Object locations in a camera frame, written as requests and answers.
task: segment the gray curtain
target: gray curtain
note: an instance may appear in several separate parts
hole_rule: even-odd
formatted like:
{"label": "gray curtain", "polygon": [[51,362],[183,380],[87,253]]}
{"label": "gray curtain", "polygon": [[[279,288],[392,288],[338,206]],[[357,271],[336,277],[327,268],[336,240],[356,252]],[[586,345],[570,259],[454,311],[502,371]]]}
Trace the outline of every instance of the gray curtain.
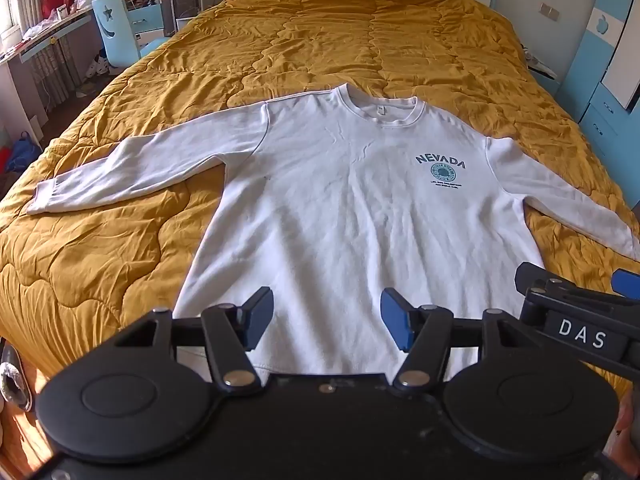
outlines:
{"label": "gray curtain", "polygon": [[[43,18],[42,0],[18,0],[18,22],[23,32]],[[30,60],[38,93],[47,111],[64,102],[80,85],[67,38],[44,48]]]}

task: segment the blue apple decoration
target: blue apple decoration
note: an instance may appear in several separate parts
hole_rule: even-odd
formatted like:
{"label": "blue apple decoration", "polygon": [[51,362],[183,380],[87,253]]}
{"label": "blue apple decoration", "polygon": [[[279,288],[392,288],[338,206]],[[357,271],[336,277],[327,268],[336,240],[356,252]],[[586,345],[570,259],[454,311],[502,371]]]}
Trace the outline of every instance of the blue apple decoration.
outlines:
{"label": "blue apple decoration", "polygon": [[598,25],[596,26],[596,30],[600,34],[605,34],[609,30],[609,23],[607,22],[607,19],[604,17],[604,14],[598,20]]}

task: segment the yellow comforter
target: yellow comforter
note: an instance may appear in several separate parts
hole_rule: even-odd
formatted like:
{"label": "yellow comforter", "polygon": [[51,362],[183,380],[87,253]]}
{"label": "yellow comforter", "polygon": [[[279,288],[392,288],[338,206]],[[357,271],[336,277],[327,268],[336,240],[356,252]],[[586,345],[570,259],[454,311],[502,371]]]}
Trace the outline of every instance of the yellow comforter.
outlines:
{"label": "yellow comforter", "polygon": [[[130,135],[350,82],[417,95],[510,136],[639,233],[577,125],[534,81],[510,23],[473,0],[225,0],[113,81],[0,204],[0,333],[53,374],[156,305],[172,306],[222,193],[223,169],[89,211],[27,216],[37,182]],[[547,267],[609,290],[640,265],[535,211]]]}

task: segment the sweatshirt sleeve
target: sweatshirt sleeve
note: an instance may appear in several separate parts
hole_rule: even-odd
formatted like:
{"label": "sweatshirt sleeve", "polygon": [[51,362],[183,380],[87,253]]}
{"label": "sweatshirt sleeve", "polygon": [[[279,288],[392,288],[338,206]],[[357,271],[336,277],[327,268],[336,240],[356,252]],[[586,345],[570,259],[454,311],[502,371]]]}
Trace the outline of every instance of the sweatshirt sleeve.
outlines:
{"label": "sweatshirt sleeve", "polygon": [[513,139],[486,139],[486,158],[502,188],[541,213],[619,254],[640,261],[640,244],[613,211],[525,155]]}
{"label": "sweatshirt sleeve", "polygon": [[182,182],[223,162],[238,166],[267,133],[267,103],[228,108],[162,132],[128,137],[106,158],[39,183],[28,214],[78,211]]}

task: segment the light switch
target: light switch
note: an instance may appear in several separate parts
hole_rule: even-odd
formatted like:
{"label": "light switch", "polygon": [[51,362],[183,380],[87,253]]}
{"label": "light switch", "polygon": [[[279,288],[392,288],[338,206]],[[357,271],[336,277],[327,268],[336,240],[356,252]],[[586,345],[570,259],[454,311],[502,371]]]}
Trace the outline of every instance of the light switch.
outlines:
{"label": "light switch", "polygon": [[548,17],[550,20],[554,20],[555,22],[560,17],[560,11],[557,9],[554,9],[551,6],[548,6],[547,4],[542,4],[540,6],[540,14]]}

